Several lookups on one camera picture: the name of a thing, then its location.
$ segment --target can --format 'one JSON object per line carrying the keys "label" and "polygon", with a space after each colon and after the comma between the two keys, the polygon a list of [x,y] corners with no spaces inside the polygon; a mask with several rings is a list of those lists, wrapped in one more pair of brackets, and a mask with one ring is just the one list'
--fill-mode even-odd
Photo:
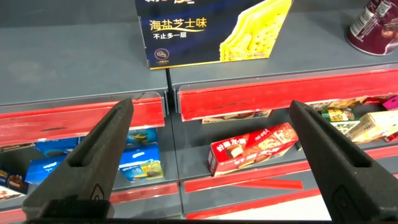
{"label": "can", "polygon": [[370,0],[346,33],[354,48],[387,55],[398,46],[398,0]]}

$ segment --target packaged food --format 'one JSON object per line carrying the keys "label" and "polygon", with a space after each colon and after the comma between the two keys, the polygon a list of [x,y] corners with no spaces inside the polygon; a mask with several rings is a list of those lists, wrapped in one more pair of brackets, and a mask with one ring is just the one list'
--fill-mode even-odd
{"label": "packaged food", "polygon": [[26,182],[40,185],[66,157],[67,155],[62,155],[31,161],[26,173]]}
{"label": "packaged food", "polygon": [[322,111],[321,115],[343,134],[346,134],[360,122],[354,111],[349,108],[326,110]]}
{"label": "packaged food", "polygon": [[353,99],[336,100],[328,106],[328,109],[354,108],[360,105],[365,99],[366,97],[364,96]]}
{"label": "packaged food", "polygon": [[35,144],[36,149],[47,157],[67,155],[80,143],[81,138],[67,138],[41,141]]}
{"label": "packaged food", "polygon": [[353,142],[366,143],[398,132],[398,111],[382,111],[362,116],[346,134]]}
{"label": "packaged food", "polygon": [[390,100],[391,98],[395,97],[396,94],[388,94],[388,95],[381,95],[381,96],[372,96],[372,97],[367,97],[363,101],[363,105],[381,105],[387,100]]}
{"label": "packaged food", "polygon": [[132,130],[127,134],[126,148],[141,147],[148,144],[157,144],[155,128]]}
{"label": "packaged food", "polygon": [[390,136],[385,137],[384,140],[386,142],[397,141],[398,140],[398,133],[391,134]]}
{"label": "packaged food", "polygon": [[28,187],[22,175],[0,166],[0,202],[26,195]]}
{"label": "packaged food", "polygon": [[208,165],[213,176],[283,156],[298,140],[289,123],[211,144]]}
{"label": "packaged food", "polygon": [[328,108],[328,106],[336,100],[321,100],[306,103],[306,105],[311,106],[315,111],[323,111]]}
{"label": "packaged food", "polygon": [[387,110],[396,110],[398,109],[398,96],[395,96],[391,98],[390,100],[387,100],[386,102],[383,103],[383,106]]}
{"label": "packaged food", "polygon": [[346,39],[367,54],[391,53],[398,47],[398,0],[369,0]]}
{"label": "packaged food", "polygon": [[13,151],[13,150],[18,150],[18,149],[25,149],[28,147],[34,147],[34,143],[26,143],[26,144],[18,144],[18,145],[12,145],[12,146],[0,146],[0,152],[8,152],[8,151]]}
{"label": "packaged food", "polygon": [[119,170],[130,182],[163,177],[158,145],[124,150]]}
{"label": "packaged food", "polygon": [[252,118],[268,118],[271,114],[272,110],[260,111],[260,112],[252,112],[252,113],[236,113],[226,116],[220,116],[217,118],[203,118],[202,124],[210,124],[210,123],[219,123],[225,121],[239,121],[243,119],[252,119]]}
{"label": "packaged food", "polygon": [[292,0],[136,0],[150,69],[270,57]]}

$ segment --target snack box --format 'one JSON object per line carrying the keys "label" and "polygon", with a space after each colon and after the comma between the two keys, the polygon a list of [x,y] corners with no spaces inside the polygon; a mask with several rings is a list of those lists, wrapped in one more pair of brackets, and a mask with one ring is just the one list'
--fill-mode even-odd
{"label": "snack box", "polygon": [[384,140],[386,142],[398,141],[398,133],[391,134],[390,136],[385,137]]}
{"label": "snack box", "polygon": [[387,100],[386,102],[383,103],[383,106],[387,110],[396,110],[398,109],[398,96],[395,96],[391,98],[390,100]]}
{"label": "snack box", "polygon": [[47,157],[67,155],[80,143],[82,138],[67,138],[37,142],[36,149]]}
{"label": "snack box", "polygon": [[147,144],[157,143],[157,133],[155,128],[132,130],[127,134],[126,148],[140,147]]}
{"label": "snack box", "polygon": [[387,100],[395,97],[396,94],[388,94],[388,95],[381,95],[381,96],[372,96],[372,97],[367,97],[362,104],[363,105],[381,105]]}
{"label": "snack box", "polygon": [[66,157],[67,155],[63,155],[31,161],[26,173],[26,182],[40,185]]}
{"label": "snack box", "polygon": [[323,110],[326,110],[328,108],[328,106],[334,101],[336,101],[336,99],[314,101],[314,102],[306,103],[306,105],[311,106],[315,111],[323,111]]}
{"label": "snack box", "polygon": [[125,149],[120,159],[119,170],[130,182],[163,177],[158,145]]}
{"label": "snack box", "polygon": [[354,108],[362,104],[362,102],[366,99],[366,97],[358,97],[353,99],[345,99],[345,100],[337,100],[332,102],[328,109],[344,109],[344,108]]}
{"label": "snack box", "polygon": [[299,138],[289,123],[211,144],[208,165],[213,176],[283,156]]}
{"label": "snack box", "polygon": [[23,176],[0,166],[0,202],[26,195],[28,187]]}
{"label": "snack box", "polygon": [[25,144],[18,144],[18,145],[12,145],[12,146],[0,146],[0,152],[8,152],[8,151],[13,151],[13,150],[18,150],[18,149],[25,149],[28,147],[34,147],[34,143],[25,143]]}
{"label": "snack box", "polygon": [[252,118],[268,118],[271,114],[272,110],[260,111],[260,112],[252,112],[252,113],[236,113],[226,116],[220,116],[217,118],[203,118],[202,124],[210,124],[210,123],[219,123],[225,121],[239,121],[243,119],[252,119]]}
{"label": "snack box", "polygon": [[293,0],[136,0],[150,69],[269,58]]}
{"label": "snack box", "polygon": [[322,111],[321,115],[343,134],[346,134],[360,122],[354,111],[349,108],[326,110]]}
{"label": "snack box", "polygon": [[366,143],[398,132],[398,111],[381,111],[362,116],[346,134],[353,142]]}

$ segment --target cracker image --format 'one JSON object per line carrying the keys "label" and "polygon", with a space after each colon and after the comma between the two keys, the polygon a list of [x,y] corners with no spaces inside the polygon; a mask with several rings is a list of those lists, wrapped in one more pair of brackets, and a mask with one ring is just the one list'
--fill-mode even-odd
{"label": "cracker image", "polygon": [[231,35],[220,45],[220,60],[268,58],[292,0],[265,0],[238,16]]}

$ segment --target oreo package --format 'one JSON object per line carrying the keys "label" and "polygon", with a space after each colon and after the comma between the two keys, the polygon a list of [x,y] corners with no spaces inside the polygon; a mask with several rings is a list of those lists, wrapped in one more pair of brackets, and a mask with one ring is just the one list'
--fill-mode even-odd
{"label": "oreo package", "polygon": [[26,182],[40,185],[66,157],[67,155],[63,155],[31,161],[26,173]]}
{"label": "oreo package", "polygon": [[163,177],[159,146],[151,144],[125,149],[120,159],[119,170],[130,182]]}
{"label": "oreo package", "polygon": [[63,156],[72,152],[82,138],[67,138],[37,142],[36,149],[47,157]]}
{"label": "oreo package", "polygon": [[155,143],[157,143],[155,128],[132,130],[127,134],[126,148],[141,147]]}
{"label": "oreo package", "polygon": [[0,202],[24,196],[28,186],[23,176],[0,166]]}

